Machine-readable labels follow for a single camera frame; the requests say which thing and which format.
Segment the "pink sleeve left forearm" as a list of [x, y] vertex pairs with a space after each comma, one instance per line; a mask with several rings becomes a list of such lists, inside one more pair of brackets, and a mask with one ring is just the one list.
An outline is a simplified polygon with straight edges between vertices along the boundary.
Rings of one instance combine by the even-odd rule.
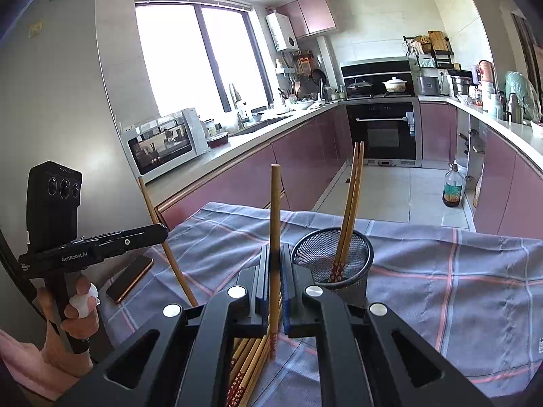
[[1, 331], [1, 406], [54, 403], [93, 367], [88, 352], [75, 355], [56, 342], [41, 351]]

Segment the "person left hand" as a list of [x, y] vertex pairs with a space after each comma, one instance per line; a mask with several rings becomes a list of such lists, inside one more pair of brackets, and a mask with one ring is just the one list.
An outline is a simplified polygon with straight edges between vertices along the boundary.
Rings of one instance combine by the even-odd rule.
[[79, 276], [75, 281], [76, 293], [64, 308], [65, 319], [59, 324], [54, 321], [53, 296], [47, 289], [38, 289], [38, 303], [50, 325], [56, 325], [72, 338], [87, 340], [97, 333], [98, 329], [98, 301], [95, 290], [86, 276]]

